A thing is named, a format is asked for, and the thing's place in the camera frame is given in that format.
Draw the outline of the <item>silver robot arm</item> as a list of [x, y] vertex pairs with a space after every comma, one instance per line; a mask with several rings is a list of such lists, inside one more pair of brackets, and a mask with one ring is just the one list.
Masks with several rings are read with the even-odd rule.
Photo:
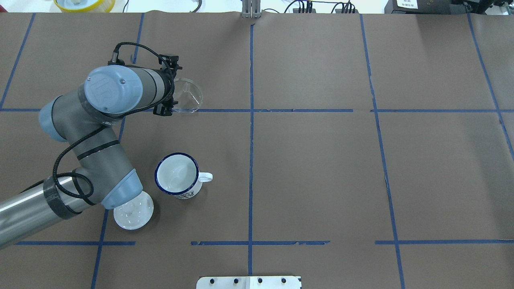
[[84, 210], [101, 204], [117, 208], [143, 191], [136, 169], [113, 126], [127, 115], [153, 108], [172, 115], [178, 55], [158, 55], [160, 68], [121, 61], [93, 69], [85, 81], [40, 110], [39, 121], [52, 139], [69, 147], [80, 166], [51, 175], [17, 196], [1, 202], [1, 248], [6, 248]]

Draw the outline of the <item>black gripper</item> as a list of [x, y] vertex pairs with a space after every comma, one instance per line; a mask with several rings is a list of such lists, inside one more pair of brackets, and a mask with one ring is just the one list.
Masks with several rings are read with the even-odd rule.
[[172, 116], [173, 108], [178, 104], [178, 101], [174, 100], [173, 97], [175, 91], [174, 81], [178, 71], [182, 70], [182, 66], [179, 64], [178, 55], [159, 54], [159, 64], [161, 64], [161, 68], [158, 73], [162, 78], [165, 91], [162, 93], [159, 101], [153, 106], [153, 114]]

